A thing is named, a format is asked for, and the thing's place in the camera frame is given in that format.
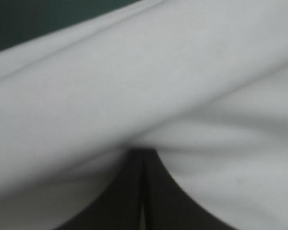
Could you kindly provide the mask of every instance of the dark green wall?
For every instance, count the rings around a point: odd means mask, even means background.
[[[0,0],[0,50],[137,0]]]

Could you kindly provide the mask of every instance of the white garment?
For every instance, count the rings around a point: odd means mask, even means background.
[[[241,230],[288,230],[288,0],[144,0],[0,52],[0,230],[93,201],[127,146]]]

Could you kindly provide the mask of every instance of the white cloth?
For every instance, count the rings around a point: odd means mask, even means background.
[[[144,0],[0,52],[0,230],[65,222],[135,145],[224,222],[288,230],[288,0]]]

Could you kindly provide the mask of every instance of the white fabric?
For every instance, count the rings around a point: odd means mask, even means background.
[[[67,220],[126,145],[157,147],[224,222],[288,230],[288,0],[143,1],[0,53],[0,230]],[[72,188],[85,198],[67,194],[65,211],[55,193],[81,167],[89,180]],[[32,221],[8,208],[20,200]]]

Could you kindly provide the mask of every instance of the draped sheet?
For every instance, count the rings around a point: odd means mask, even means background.
[[[288,1],[144,0],[0,52],[0,230],[65,222],[129,146],[235,228],[288,230]]]

